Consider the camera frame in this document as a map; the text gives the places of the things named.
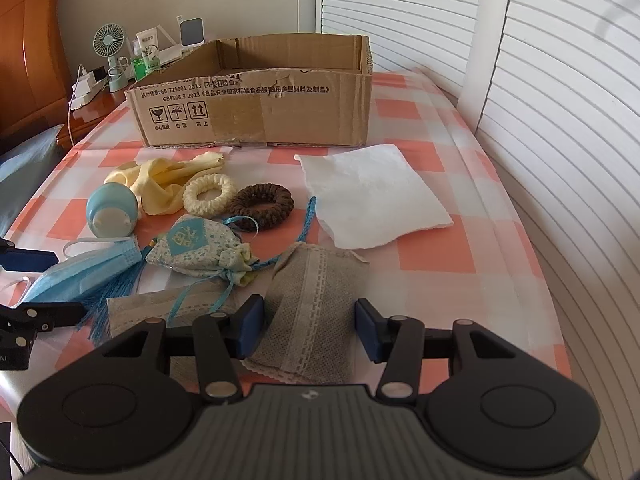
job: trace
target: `blue face mask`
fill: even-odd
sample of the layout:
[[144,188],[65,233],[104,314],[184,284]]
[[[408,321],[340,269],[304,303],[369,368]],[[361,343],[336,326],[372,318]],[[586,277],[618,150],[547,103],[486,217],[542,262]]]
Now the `blue face mask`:
[[78,242],[108,242],[110,247],[72,256],[49,267],[24,294],[22,301],[77,301],[142,260],[134,238],[80,238]]

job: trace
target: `blue pillow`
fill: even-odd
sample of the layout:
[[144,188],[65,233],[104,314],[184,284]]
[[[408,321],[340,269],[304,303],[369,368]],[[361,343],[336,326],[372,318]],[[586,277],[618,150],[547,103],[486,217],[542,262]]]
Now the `blue pillow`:
[[62,149],[56,144],[61,128],[61,124],[54,126],[0,155],[0,236],[62,160]]

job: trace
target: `hair scrunchie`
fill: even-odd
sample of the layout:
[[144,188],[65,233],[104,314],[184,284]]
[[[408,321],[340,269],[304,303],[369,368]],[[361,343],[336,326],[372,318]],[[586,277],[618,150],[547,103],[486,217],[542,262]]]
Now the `hair scrunchie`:
[[[255,208],[255,205],[269,205]],[[254,184],[242,189],[229,203],[228,212],[234,216],[250,216],[260,229],[270,229],[282,223],[293,210],[291,193],[278,184]],[[255,225],[249,220],[238,220],[235,224],[243,231],[255,231]]]
[[[198,194],[209,189],[219,189],[220,196],[213,200],[198,200]],[[237,192],[238,188],[230,177],[212,173],[198,177],[185,187],[182,201],[190,214],[210,218],[225,212]]]

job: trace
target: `wooden nightstand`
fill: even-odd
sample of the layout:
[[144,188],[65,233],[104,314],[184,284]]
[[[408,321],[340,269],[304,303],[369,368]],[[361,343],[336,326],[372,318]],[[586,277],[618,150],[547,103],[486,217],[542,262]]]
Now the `wooden nightstand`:
[[[112,94],[109,92],[109,85],[107,85],[89,104],[71,112],[71,134],[74,142],[83,139],[86,134],[126,100],[125,90],[118,90]],[[66,152],[71,149],[71,141],[69,140],[66,124],[59,131],[56,142]]]

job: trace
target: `blue and white egg-shaped object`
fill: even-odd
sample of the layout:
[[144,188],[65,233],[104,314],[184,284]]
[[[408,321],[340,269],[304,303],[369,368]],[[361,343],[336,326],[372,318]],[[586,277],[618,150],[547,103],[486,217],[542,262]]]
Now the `blue and white egg-shaped object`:
[[86,222],[98,238],[129,236],[137,221],[138,200],[123,184],[102,184],[86,203]]

